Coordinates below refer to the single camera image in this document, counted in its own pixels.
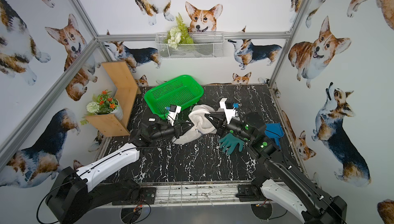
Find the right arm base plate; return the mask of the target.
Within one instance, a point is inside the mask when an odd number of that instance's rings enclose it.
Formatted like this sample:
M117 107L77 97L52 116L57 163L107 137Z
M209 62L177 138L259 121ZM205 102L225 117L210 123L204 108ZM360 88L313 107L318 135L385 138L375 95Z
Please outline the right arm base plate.
M238 185L236 198L238 198L240 202L266 200L266 197L256 185Z

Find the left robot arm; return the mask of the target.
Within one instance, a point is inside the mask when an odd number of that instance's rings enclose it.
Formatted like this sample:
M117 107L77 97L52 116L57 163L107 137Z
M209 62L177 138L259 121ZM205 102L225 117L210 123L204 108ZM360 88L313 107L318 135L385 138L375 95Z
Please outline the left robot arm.
M179 138L188 132L193 123L176 121L170 124L153 115L142 122L130 142L120 149L78 169L67 167L56 178L43 202L60 224L74 224L92 209L113 201L127 201L136 194L140 186L133 180L102 185L102 181L119 169L140 159L144 149L151 143L167 137Z

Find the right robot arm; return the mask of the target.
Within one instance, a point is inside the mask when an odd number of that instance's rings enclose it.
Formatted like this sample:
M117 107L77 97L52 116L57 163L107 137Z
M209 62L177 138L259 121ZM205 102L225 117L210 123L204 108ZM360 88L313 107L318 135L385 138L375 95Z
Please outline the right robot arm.
M244 119L227 121L225 113L205 114L217 129L218 135L232 135L245 143L253 159L266 166L286 185L279 186L273 179L261 185L262 194L280 204L304 224L343 224L347 204L339 196L332 197L309 180L283 153L266 133L263 117L256 112Z

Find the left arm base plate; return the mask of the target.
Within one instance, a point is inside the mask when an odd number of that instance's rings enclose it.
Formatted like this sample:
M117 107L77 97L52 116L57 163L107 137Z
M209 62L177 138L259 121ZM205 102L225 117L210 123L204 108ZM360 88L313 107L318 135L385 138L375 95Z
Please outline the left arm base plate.
M155 187L142 187L139 190L134 190L130 197L126 200L114 201L113 206L137 205L137 204L154 204L157 194Z

